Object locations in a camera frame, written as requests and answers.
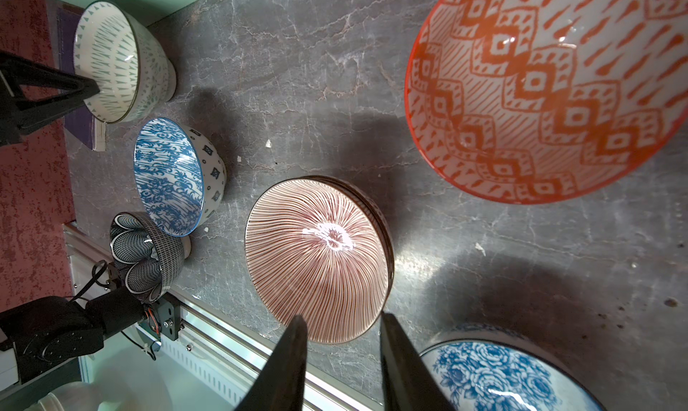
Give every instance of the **red patterned bowl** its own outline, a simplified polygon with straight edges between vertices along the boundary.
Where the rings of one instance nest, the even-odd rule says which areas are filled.
[[[461,190],[575,198],[687,118],[687,33],[688,0],[440,0],[408,61],[408,126]]]

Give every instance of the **stack of bowls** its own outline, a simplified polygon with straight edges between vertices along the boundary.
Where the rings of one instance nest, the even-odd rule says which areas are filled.
[[[178,277],[191,241],[160,231],[144,212],[122,212],[110,226],[110,250],[123,285],[142,302],[153,302]]]
[[[100,121],[142,119],[176,88],[176,72],[158,40],[113,3],[89,5],[74,37],[74,72],[98,83],[84,102]]]

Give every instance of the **marble surface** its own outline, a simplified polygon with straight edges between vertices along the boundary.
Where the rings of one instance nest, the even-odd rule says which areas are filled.
[[[402,97],[411,45],[436,1],[201,0],[151,27],[179,75],[154,115],[203,132],[228,169],[178,285],[277,341],[283,329],[245,267],[248,212],[285,178],[336,176],[390,223],[386,309],[418,350],[463,321],[493,323],[557,355],[609,410],[683,409],[688,129],[580,199],[522,207],[453,188],[416,150]],[[114,214],[142,208],[132,153],[143,123],[110,125],[106,152],[67,135],[77,222],[101,244]],[[308,359],[381,401],[378,332],[310,344]]]

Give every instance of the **ceramic bowl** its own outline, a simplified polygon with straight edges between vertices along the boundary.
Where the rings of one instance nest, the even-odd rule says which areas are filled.
[[[169,100],[177,85],[172,63],[158,40],[108,1],[90,4],[74,37],[74,72],[92,78],[100,93],[85,99],[105,123],[142,119]]]
[[[285,325],[302,315],[311,341],[362,335],[390,294],[394,259],[382,213],[334,178],[291,179],[263,193],[248,217],[245,251],[268,310]]]
[[[153,302],[165,294],[179,276],[184,259],[191,252],[191,241],[188,236],[178,238],[164,233],[145,212],[120,212],[110,225],[111,234],[113,229],[121,230],[123,224],[139,227],[116,235],[111,243],[120,281],[142,302]],[[127,252],[127,257],[121,260],[123,250],[120,247],[127,245],[120,245],[118,241],[128,235],[145,236],[145,241],[149,240],[153,248],[149,252],[146,247],[146,252],[139,252],[136,257],[131,257],[133,252]],[[138,243],[139,240],[125,241],[130,244],[130,241]]]
[[[461,411],[604,411],[553,355],[510,330],[465,324],[420,356]]]
[[[498,202],[593,192],[688,116],[687,0],[440,0],[411,52],[408,125],[434,170]]]
[[[136,140],[136,188],[150,218],[172,236],[189,235],[224,194],[224,162],[200,132],[170,119],[150,120]]]

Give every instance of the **blue and white bowl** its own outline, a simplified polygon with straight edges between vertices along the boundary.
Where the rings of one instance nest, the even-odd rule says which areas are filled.
[[[186,236],[216,210],[226,172],[215,146],[200,132],[166,118],[146,123],[136,140],[136,188],[150,218],[165,233]]]
[[[421,354],[461,411],[604,411],[553,355],[510,330],[465,324]]]

